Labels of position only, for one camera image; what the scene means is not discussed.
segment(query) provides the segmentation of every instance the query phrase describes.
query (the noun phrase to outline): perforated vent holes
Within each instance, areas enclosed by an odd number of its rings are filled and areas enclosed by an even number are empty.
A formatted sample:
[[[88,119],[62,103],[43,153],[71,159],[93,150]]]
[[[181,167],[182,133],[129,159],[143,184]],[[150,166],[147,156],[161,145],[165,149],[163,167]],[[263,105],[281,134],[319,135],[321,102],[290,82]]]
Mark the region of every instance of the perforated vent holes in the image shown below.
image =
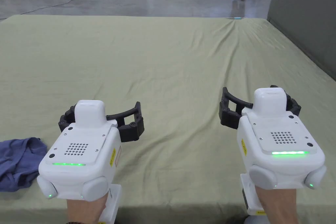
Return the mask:
[[[64,155],[83,155],[88,143],[70,143],[69,147],[65,151]]]
[[[271,132],[272,137],[274,138],[274,141],[276,141],[277,144],[283,144],[283,143],[296,143],[295,138],[292,136],[292,133],[290,131],[274,131]]]

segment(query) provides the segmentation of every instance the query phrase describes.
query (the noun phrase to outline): wrist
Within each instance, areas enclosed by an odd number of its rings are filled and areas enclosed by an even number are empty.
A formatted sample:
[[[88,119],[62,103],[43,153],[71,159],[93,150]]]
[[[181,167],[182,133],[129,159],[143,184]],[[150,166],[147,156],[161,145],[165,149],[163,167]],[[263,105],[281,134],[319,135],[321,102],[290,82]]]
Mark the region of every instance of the wrist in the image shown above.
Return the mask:
[[[90,218],[89,216],[71,215],[68,216],[69,222],[67,224],[97,224],[98,220]]]
[[[265,212],[271,224],[299,224],[296,209],[275,207],[271,210],[265,209]]]

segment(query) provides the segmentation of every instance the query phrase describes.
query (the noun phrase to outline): black cable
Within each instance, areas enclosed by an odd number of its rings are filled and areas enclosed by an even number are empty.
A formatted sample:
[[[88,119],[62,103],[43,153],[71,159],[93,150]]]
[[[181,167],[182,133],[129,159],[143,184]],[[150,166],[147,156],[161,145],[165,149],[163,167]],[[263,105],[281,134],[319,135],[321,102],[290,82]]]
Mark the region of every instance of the black cable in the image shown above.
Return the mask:
[[[27,12],[21,13],[21,14],[19,14],[19,15],[23,15],[23,14],[31,13],[31,12],[38,11],[38,10],[43,10],[43,9],[46,9],[46,8],[52,8],[52,7],[56,7],[56,6],[60,6],[60,5],[64,5],[64,4],[68,4],[68,3],[70,3],[71,1],[73,1],[73,0],[70,0],[70,1],[68,1],[68,2],[66,2],[66,3],[55,4],[55,5],[52,5],[52,6],[40,7],[40,8],[38,8],[38,9],[35,9],[35,10],[32,10],[32,11],[27,11]]]

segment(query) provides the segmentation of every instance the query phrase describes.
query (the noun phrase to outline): gray wall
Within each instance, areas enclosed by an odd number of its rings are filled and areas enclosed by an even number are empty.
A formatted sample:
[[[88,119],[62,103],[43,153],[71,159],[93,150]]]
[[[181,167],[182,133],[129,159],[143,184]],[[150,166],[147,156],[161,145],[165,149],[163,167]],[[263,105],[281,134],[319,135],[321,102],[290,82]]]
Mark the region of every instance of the gray wall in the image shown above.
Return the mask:
[[[336,80],[336,0],[271,0],[267,19]]]

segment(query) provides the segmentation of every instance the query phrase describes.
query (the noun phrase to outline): blue cloth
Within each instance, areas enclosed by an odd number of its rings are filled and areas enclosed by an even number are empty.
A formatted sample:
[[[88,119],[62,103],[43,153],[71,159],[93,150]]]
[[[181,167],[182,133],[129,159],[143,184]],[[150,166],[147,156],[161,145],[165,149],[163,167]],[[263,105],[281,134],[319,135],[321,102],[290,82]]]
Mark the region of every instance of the blue cloth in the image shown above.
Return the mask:
[[[0,192],[29,187],[46,153],[47,146],[36,137],[0,142]]]

